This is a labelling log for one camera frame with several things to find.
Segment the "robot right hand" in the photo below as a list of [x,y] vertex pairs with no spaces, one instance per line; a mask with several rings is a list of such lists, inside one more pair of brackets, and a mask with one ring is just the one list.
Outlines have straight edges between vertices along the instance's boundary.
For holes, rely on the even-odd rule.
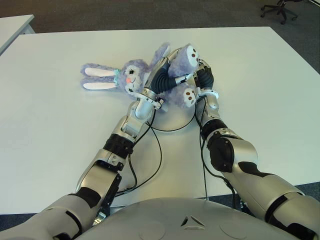
[[193,74],[195,86],[200,89],[211,90],[214,84],[214,76],[207,62],[203,59],[198,60],[197,69]]

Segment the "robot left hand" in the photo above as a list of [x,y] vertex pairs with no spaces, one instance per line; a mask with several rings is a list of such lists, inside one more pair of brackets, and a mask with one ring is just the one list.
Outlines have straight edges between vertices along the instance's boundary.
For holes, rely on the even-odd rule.
[[169,67],[181,49],[180,47],[173,50],[154,65],[141,92],[144,96],[155,99],[157,94],[166,92],[179,84],[185,83],[193,76],[192,73],[189,73],[178,77],[169,77]]

